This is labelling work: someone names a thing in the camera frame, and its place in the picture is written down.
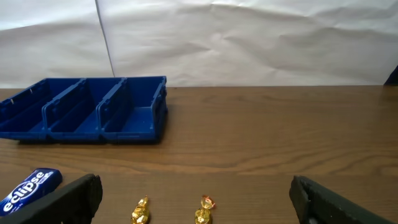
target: blue storage bin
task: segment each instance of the blue storage bin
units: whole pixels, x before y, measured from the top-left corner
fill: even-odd
[[[99,106],[102,135],[109,141],[151,140],[162,134],[166,78],[126,78]]]
[[[0,138],[45,139],[42,107],[79,78],[48,78],[0,103]]]
[[[0,103],[0,138],[158,141],[166,77],[48,78]]]

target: wooden table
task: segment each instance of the wooden table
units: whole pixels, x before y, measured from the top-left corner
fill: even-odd
[[[20,90],[0,90],[4,99]],[[200,197],[214,224],[298,223],[294,174],[398,222],[398,88],[169,88],[161,144],[23,145],[0,140],[0,195],[36,167],[67,184],[99,174],[93,223],[129,223],[148,194],[151,224],[194,223]]]

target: gold foil wrapper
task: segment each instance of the gold foil wrapper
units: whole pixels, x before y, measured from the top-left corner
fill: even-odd
[[[216,205],[214,201],[206,195],[201,198],[201,208],[195,212],[195,224],[211,224],[210,209]]]
[[[148,195],[141,199],[131,213],[131,224],[145,224],[149,218]]]

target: blue tray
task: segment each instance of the blue tray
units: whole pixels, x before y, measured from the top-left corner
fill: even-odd
[[[48,78],[0,103],[0,138],[158,141],[166,77]]]

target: white paper sheet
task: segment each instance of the white paper sheet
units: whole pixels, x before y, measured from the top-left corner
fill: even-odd
[[[116,76],[169,86],[380,85],[396,0],[98,0]]]
[[[112,77],[95,1],[0,1],[0,72],[0,88]]]

